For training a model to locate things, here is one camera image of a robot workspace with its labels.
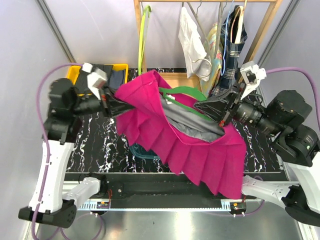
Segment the white garment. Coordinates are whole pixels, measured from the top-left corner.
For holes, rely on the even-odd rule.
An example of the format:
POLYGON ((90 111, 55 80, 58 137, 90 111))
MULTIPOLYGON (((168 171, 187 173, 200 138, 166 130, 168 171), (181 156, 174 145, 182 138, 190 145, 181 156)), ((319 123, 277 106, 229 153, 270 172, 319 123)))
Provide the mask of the white garment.
POLYGON ((211 59, 207 56, 196 23, 184 6, 180 12, 178 39, 184 55, 187 78, 197 75, 201 81, 207 82, 211 74, 211 59))

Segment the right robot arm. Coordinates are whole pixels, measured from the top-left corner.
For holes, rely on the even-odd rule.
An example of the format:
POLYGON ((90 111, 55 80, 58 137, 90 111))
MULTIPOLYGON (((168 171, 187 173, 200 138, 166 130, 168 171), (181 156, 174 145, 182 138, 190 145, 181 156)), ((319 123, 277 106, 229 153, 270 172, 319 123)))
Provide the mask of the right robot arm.
POLYGON ((303 124, 312 107, 296 90, 282 90, 263 107, 245 96, 243 84, 235 84, 220 96, 197 101, 194 107, 222 127, 235 120, 273 137, 273 149, 298 179, 298 185, 281 185, 246 175, 243 183, 227 185, 230 197, 260 198, 280 206, 300 223, 320 225, 320 139, 303 124))

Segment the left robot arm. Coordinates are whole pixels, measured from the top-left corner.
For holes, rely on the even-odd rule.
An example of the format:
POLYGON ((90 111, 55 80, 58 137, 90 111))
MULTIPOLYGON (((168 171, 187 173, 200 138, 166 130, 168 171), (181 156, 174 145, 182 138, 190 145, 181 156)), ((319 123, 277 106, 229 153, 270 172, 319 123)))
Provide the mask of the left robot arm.
POLYGON ((107 84, 98 88, 95 95, 80 97, 70 79, 60 78, 50 85, 50 103, 47 119, 42 122, 42 161, 34 194, 29 205, 18 212, 18 218, 69 228, 77 209, 89 198, 103 198, 108 193, 105 175, 88 173, 84 179, 67 193, 63 193, 67 163, 82 127, 81 116, 103 113, 114 118, 134 107, 115 96, 116 91, 107 84))

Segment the grey hanger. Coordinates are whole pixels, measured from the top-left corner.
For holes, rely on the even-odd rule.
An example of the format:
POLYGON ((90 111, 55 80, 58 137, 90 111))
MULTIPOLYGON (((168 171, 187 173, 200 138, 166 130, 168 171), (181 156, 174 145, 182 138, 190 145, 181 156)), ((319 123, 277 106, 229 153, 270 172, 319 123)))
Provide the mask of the grey hanger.
POLYGON ((203 26, 202 26, 202 24, 201 24, 201 22, 200 22, 200 20, 199 20, 199 18, 198 18, 198 14, 197 14, 196 11, 194 10, 194 8, 192 7, 192 5, 191 5, 190 2, 187 2, 187 5, 188 5, 188 7, 190 8, 192 15, 193 15, 193 17, 194 17, 197 25, 199 26, 201 33, 202 33, 203 36, 204 36, 204 41, 205 41, 205 44, 206 44, 205 47, 204 47, 204 48, 205 48, 205 51, 206 51, 205 60, 208 62, 209 66, 210 66, 210 72, 209 72, 209 74, 208 74, 208 75, 210 75, 210 73, 211 73, 211 71, 212 71, 212 62, 211 62, 211 58, 210 58, 210 55, 209 55, 209 41, 208 41, 208 39, 207 39, 207 37, 206 37, 206 33, 205 33, 205 31, 204 31, 204 28, 203 28, 203 26))

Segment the green velvet hanger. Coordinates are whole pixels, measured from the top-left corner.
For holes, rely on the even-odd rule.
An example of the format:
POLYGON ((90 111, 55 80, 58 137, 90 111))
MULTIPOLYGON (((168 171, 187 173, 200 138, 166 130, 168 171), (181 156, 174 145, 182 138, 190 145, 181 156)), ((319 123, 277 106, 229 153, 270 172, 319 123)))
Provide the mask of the green velvet hanger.
POLYGON ((163 96, 163 98, 168 100, 169 102, 187 110, 190 113, 197 115, 198 117, 200 117, 202 119, 205 119, 207 121, 213 121, 211 118, 209 118, 205 114, 200 113, 196 109, 182 104, 181 102, 175 100, 174 97, 169 97, 169 95, 172 95, 172 94, 183 94, 183 95, 188 95, 190 97, 193 97, 194 99, 196 99, 197 101, 200 101, 200 102, 205 101, 207 99, 206 96, 198 89, 196 89, 194 87, 190 87, 190 86, 178 86, 175 88, 158 87, 158 90, 161 93, 161 95, 163 96))

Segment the magenta pleated skirt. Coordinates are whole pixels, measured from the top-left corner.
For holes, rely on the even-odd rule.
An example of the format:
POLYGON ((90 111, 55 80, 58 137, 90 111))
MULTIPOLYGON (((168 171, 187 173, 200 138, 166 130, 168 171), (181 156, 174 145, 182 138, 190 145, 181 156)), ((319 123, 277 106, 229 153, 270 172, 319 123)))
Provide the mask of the magenta pleated skirt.
POLYGON ((115 97, 134 109, 116 117, 117 133, 125 135, 129 146, 152 150, 171 172, 184 173, 195 185, 203 182, 213 194, 239 199, 247 151, 242 136, 232 124, 211 142, 181 132, 166 117, 159 88, 170 85, 155 70, 119 87, 115 97))

